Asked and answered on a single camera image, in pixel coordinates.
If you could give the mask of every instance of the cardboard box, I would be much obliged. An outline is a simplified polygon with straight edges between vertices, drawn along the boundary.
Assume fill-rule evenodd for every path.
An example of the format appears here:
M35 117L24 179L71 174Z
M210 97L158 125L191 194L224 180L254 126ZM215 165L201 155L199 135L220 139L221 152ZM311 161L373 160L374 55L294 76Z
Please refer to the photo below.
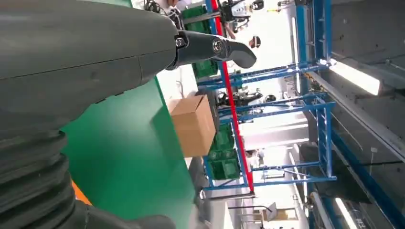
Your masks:
M208 154L215 126L206 95L182 99L171 112L184 157Z

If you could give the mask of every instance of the green table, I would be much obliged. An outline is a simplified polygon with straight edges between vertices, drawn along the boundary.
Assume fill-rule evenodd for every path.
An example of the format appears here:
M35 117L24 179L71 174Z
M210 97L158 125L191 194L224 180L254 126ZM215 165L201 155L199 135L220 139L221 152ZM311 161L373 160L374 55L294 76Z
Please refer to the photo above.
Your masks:
M158 81L94 104L63 130L70 172L96 207L188 229L194 188Z

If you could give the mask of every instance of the red vertical bar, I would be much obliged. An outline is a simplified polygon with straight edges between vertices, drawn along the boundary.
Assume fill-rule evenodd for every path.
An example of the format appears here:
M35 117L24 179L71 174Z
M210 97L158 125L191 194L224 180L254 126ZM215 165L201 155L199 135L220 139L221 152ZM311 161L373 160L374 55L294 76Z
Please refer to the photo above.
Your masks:
M217 4L216 0L211 0L211 3L213 5L213 10L217 10L218 4ZM215 18L215 27L216 27L217 34L219 36L222 36L223 35L222 26L221 26L221 21L219 20L219 17ZM236 136L236 140L238 141L238 143L240 145L239 150L242 153L243 167L246 171L249 188L250 188L250 191L253 192L254 191L253 175L252 175L252 172L249 172L249 166L247 165L246 155L245 155L245 147L243 145L242 137L241 137L240 131L239 131L239 124L238 124L238 118L237 118L237 114L236 114L235 103L234 103L234 100L232 99L233 92L232 92L232 86L231 86L231 79L229 78L228 66L226 65L226 62L221 62L221 64L224 69L224 79L225 79L226 90L229 95L229 102L231 105L232 121L234 123L235 136Z

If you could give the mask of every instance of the green plastic crate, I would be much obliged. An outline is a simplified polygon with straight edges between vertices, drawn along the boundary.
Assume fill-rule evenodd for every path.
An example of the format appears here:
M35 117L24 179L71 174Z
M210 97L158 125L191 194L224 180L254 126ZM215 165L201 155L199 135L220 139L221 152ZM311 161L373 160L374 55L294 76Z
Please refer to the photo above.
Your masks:
M209 161L215 180L240 178L240 166L237 159Z
M208 154L210 160L237 159L236 149L215 150Z
M233 149L235 140L232 133L231 125L220 125L216 133L211 150Z
M193 63L192 69L196 79L209 77L218 73L218 63L216 61Z
M193 18L207 13L207 9L204 6L197 6L181 12L184 19ZM211 34L210 23L208 20L198 21L185 25L186 30L196 31ZM196 79L216 75L218 73L218 63L216 61L203 61L199 63L193 63L192 69Z

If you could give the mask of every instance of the screw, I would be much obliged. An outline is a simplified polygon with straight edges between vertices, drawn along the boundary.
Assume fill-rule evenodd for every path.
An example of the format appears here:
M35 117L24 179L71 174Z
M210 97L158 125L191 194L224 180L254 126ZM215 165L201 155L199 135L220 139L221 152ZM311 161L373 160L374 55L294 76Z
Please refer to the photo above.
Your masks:
M176 47L182 47L185 43L186 41L184 40L184 38L182 37L176 38Z
M222 51L222 44L219 40L213 41L213 49L214 49L214 52L216 52L216 53Z

